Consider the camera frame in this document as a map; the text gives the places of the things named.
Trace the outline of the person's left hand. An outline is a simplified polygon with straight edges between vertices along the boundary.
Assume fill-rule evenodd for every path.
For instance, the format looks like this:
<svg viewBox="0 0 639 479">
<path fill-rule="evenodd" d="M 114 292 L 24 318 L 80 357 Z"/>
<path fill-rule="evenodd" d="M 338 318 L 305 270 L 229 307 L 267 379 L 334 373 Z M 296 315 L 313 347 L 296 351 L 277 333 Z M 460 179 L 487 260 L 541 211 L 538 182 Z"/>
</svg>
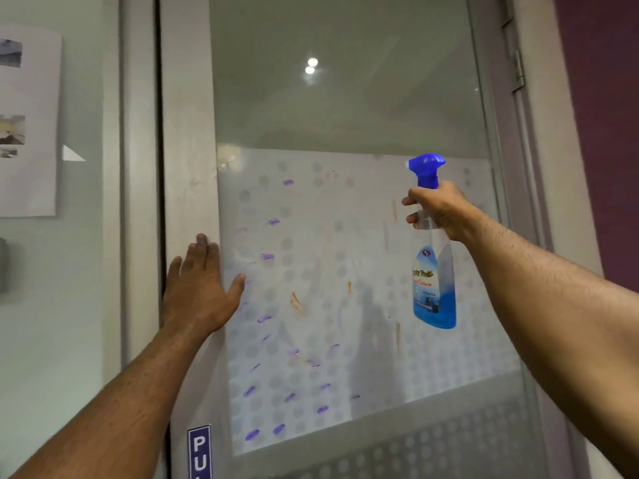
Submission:
<svg viewBox="0 0 639 479">
<path fill-rule="evenodd" d="M 193 249 L 188 245 L 182 257 L 180 276 L 162 300 L 162 330 L 203 340 L 220 330 L 233 314 L 224 314 L 224 295 L 219 245 L 209 241 L 206 276 L 193 272 Z"/>
</svg>

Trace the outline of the person's right hand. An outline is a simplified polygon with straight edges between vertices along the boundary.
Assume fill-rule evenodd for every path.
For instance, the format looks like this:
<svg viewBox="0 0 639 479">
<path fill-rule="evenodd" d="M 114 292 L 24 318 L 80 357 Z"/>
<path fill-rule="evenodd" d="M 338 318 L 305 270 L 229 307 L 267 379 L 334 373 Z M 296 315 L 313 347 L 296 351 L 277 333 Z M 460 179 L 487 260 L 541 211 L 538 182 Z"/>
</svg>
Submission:
<svg viewBox="0 0 639 479">
<path fill-rule="evenodd" d="M 447 236 L 463 244 L 473 242 L 479 228 L 483 212 L 464 196 L 457 185 L 450 181 L 440 182 L 437 189 L 442 191 L 439 206 L 420 206 L 426 217 L 443 229 Z"/>
</svg>

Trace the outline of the blue spray cleaner bottle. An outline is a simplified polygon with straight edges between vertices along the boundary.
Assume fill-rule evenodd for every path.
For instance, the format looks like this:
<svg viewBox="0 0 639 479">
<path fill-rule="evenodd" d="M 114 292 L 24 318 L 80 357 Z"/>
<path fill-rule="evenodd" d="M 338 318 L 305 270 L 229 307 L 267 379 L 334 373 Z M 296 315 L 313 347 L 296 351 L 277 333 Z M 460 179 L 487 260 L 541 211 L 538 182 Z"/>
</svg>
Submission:
<svg viewBox="0 0 639 479">
<path fill-rule="evenodd" d="M 413 313 L 430 326 L 451 330 L 457 325 L 451 240 L 424 211 L 419 215 L 422 246 L 411 270 Z"/>
</svg>

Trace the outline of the person's left forearm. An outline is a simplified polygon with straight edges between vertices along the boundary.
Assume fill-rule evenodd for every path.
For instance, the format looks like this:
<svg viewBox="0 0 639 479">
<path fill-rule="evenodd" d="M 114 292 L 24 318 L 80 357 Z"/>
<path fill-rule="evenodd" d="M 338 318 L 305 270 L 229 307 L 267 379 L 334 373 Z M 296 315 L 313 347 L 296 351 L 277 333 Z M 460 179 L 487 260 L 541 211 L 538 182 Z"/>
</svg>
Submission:
<svg viewBox="0 0 639 479">
<path fill-rule="evenodd" d="M 8 479 L 153 479 L 181 384 L 211 333 L 166 325 Z"/>
</svg>

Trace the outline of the person's right forearm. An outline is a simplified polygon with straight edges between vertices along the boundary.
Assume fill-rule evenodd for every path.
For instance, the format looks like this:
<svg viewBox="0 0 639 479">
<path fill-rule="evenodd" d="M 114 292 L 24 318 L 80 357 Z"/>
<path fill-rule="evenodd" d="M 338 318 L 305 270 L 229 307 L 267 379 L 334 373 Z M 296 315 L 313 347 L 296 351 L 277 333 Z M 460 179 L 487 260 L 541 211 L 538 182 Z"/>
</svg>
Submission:
<svg viewBox="0 0 639 479">
<path fill-rule="evenodd" d="M 459 240 L 533 377 L 624 479 L 639 479 L 639 294 L 482 212 Z"/>
</svg>

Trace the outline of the blue door sign sticker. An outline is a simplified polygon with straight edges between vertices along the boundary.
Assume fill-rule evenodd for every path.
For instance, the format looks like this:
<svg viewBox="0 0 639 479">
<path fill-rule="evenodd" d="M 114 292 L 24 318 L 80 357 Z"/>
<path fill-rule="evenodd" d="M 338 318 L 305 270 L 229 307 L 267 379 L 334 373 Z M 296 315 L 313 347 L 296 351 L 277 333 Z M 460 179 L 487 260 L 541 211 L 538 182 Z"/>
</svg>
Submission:
<svg viewBox="0 0 639 479">
<path fill-rule="evenodd" d="M 188 479 L 213 479 L 211 426 L 187 431 Z"/>
</svg>

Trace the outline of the white paper notice with photos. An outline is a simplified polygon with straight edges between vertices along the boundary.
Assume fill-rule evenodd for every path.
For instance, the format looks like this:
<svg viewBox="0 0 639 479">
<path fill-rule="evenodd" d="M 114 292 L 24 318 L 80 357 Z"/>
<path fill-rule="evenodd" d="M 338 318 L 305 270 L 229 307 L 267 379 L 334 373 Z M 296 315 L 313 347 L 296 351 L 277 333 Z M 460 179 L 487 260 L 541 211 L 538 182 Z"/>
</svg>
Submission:
<svg viewBox="0 0 639 479">
<path fill-rule="evenodd" d="M 62 37 L 0 24 L 0 218 L 53 217 Z"/>
</svg>

